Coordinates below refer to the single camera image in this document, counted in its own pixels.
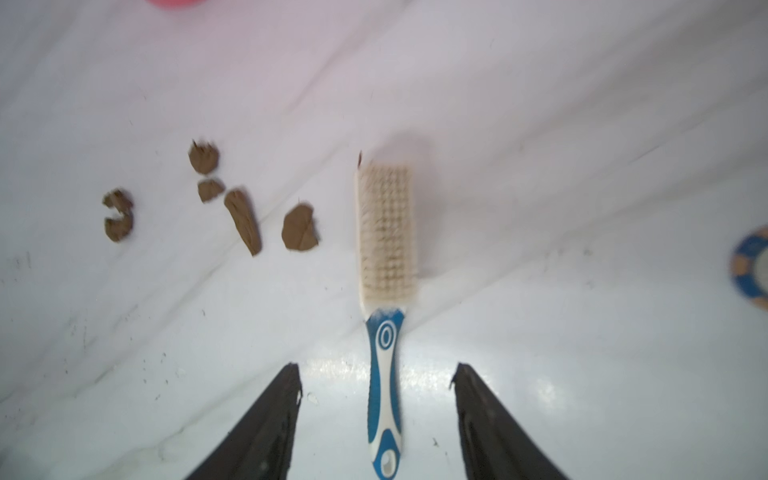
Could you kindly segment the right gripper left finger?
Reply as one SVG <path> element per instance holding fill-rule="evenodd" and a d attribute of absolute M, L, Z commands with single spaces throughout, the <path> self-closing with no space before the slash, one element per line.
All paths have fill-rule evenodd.
<path fill-rule="evenodd" d="M 288 363 L 187 479 L 285 479 L 301 399 L 299 366 Z"/>

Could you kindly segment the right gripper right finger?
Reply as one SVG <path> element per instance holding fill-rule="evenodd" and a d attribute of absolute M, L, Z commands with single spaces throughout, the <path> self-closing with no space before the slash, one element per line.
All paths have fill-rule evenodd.
<path fill-rule="evenodd" d="M 567 479 L 471 365 L 457 366 L 452 385 L 469 479 Z"/>

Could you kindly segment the white blue brush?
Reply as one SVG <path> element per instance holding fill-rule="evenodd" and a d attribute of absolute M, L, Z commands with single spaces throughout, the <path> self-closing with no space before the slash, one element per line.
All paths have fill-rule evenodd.
<path fill-rule="evenodd" d="M 402 450 L 396 350 L 417 292 L 412 174 L 405 165 L 356 172 L 359 293 L 370 347 L 367 440 L 379 479 L 396 477 Z"/>

